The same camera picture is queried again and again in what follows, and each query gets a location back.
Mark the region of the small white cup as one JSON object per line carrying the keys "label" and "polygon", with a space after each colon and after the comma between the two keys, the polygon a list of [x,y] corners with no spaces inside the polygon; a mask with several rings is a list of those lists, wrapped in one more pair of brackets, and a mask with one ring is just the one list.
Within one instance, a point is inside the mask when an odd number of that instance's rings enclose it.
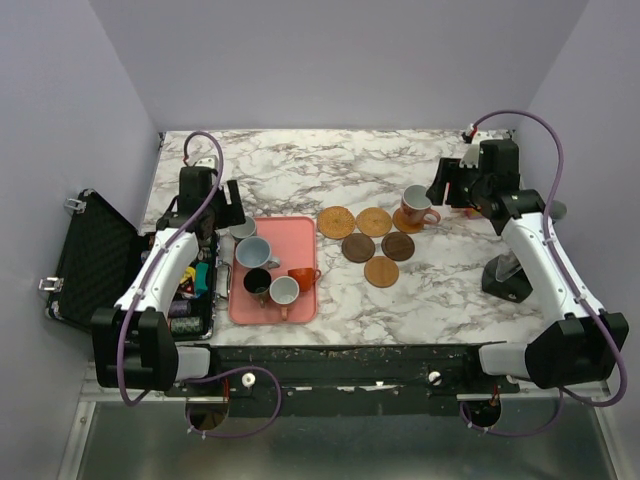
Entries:
{"label": "small white cup", "polygon": [[234,241],[239,243],[246,238],[257,235],[257,224],[252,217],[246,216],[242,224],[231,226],[228,231]]}

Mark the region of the pink mug white inside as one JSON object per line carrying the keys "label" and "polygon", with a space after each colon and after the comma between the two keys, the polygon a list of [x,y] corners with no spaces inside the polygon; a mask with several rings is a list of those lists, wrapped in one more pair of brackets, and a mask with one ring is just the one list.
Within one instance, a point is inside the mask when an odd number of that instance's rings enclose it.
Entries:
{"label": "pink mug white inside", "polygon": [[411,185],[404,190],[400,211],[403,220],[411,226],[434,225],[441,221],[441,215],[433,209],[423,185]]}

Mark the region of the light blue cup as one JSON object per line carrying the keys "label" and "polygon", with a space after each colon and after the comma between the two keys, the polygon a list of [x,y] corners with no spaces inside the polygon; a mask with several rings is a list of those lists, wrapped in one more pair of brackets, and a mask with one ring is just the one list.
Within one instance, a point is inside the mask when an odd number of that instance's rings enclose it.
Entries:
{"label": "light blue cup", "polygon": [[247,237],[235,249],[235,260],[247,269],[275,269],[281,260],[273,254],[271,244],[260,236]]}

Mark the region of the light wood coaster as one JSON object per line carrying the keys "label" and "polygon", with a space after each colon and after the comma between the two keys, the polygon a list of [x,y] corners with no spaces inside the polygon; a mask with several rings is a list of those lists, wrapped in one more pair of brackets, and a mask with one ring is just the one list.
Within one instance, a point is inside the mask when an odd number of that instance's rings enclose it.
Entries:
{"label": "light wood coaster", "polygon": [[364,266],[365,279],[377,288],[388,288],[399,278],[399,267],[386,256],[374,256]]}
{"label": "light wood coaster", "polygon": [[405,222],[404,216],[403,216],[403,212],[401,211],[400,208],[396,209],[393,216],[392,216],[392,221],[394,226],[401,232],[404,232],[406,234],[416,234],[418,232],[421,232],[423,230],[423,225],[418,223],[418,224],[408,224]]}

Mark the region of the dark wood coaster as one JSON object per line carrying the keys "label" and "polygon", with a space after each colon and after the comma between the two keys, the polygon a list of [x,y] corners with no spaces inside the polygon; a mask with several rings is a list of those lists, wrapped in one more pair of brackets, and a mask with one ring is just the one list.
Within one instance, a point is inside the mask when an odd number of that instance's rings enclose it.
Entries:
{"label": "dark wood coaster", "polygon": [[382,252],[391,260],[401,262],[410,259],[415,253],[415,243],[404,232],[391,232],[381,242]]}
{"label": "dark wood coaster", "polygon": [[375,254],[376,246],[373,240],[363,233],[352,233],[342,244],[341,251],[345,258],[353,263],[365,263]]}

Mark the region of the woven rattan coaster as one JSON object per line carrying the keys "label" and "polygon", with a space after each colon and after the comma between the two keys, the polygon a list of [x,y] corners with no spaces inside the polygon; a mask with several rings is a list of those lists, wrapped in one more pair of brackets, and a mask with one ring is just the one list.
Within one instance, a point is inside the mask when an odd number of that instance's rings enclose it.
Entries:
{"label": "woven rattan coaster", "polygon": [[388,212],[379,207],[369,207],[356,216],[356,226],[361,233],[378,238],[390,232],[392,218]]}
{"label": "woven rattan coaster", "polygon": [[340,240],[355,230],[355,217],[346,207],[331,206],[320,212],[316,224],[322,235]]}

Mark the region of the white cup brown handle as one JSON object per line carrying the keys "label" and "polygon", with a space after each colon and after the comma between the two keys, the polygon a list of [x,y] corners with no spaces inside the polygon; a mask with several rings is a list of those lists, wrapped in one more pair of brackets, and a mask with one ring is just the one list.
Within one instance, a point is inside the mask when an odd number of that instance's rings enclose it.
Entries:
{"label": "white cup brown handle", "polygon": [[269,293],[271,299],[279,307],[280,319],[287,321],[290,307],[300,294],[298,282],[290,276],[280,276],[271,283]]}

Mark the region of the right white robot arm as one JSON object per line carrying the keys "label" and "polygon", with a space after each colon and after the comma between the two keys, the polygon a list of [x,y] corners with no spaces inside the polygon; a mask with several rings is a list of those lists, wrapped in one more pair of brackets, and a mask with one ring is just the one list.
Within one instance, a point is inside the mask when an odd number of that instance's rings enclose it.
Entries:
{"label": "right white robot arm", "polygon": [[470,149],[477,159],[443,157],[426,196],[435,205],[473,207],[491,222],[520,262],[541,304],[547,328],[528,344],[495,343],[464,362],[460,379],[480,392],[496,376],[528,380],[542,389],[607,379],[629,325],[591,294],[559,244],[545,203],[520,187],[519,148],[509,139],[484,140]]}

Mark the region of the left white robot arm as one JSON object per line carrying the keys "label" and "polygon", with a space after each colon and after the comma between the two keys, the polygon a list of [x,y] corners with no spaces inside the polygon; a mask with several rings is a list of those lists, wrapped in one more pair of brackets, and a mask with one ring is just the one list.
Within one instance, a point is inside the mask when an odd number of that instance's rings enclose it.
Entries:
{"label": "left white robot arm", "polygon": [[156,222],[149,256],[125,293],[91,319],[95,370],[100,386],[167,391],[187,381],[201,395],[214,393],[222,380],[203,346],[177,346],[169,323],[171,302],[201,242],[215,231],[244,222],[237,182],[220,187],[216,168],[180,170],[179,193]]}

